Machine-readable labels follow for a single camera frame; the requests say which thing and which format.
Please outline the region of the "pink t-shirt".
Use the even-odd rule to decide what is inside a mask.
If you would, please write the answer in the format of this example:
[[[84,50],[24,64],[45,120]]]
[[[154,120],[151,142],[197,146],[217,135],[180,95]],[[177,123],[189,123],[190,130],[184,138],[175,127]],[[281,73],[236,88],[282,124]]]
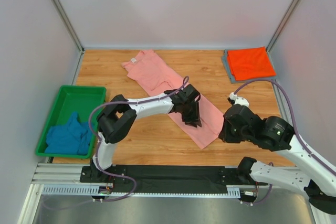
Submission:
[[[177,89],[182,85],[183,78],[153,50],[141,50],[121,66],[128,72],[127,76],[136,81],[149,96]],[[199,148],[204,149],[217,139],[224,118],[223,113],[203,95],[201,95],[199,107],[201,127],[185,125],[179,113],[171,113],[169,117]]]

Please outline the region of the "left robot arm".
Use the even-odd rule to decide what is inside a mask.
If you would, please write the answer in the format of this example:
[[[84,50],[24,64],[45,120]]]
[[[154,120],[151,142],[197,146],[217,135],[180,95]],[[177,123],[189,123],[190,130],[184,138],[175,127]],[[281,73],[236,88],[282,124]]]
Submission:
[[[143,99],[126,99],[121,94],[117,95],[96,117],[100,144],[92,158],[95,167],[107,170],[112,166],[117,144],[127,136],[136,120],[172,113],[188,128],[201,127],[200,99],[200,93],[191,84]]]

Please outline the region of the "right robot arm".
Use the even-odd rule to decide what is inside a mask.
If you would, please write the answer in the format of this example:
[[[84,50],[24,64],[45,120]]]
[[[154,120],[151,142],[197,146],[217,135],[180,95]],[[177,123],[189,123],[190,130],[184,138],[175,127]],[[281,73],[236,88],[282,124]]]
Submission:
[[[226,143],[250,142],[285,157],[299,168],[290,172],[244,157],[237,167],[237,176],[243,183],[267,183],[290,190],[320,211],[335,215],[335,166],[302,140],[284,119],[261,119],[247,106],[235,104],[224,113],[219,138]]]

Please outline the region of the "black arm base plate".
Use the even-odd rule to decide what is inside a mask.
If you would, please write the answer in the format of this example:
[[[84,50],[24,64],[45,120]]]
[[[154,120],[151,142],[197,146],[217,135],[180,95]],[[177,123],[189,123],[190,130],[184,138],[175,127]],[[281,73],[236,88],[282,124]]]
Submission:
[[[165,179],[209,181],[222,185],[258,185],[253,180],[240,180],[236,168],[225,166],[116,165],[102,172],[95,165],[89,165],[82,168],[80,181],[82,183],[110,183],[114,178],[123,183],[126,176],[136,181]]]

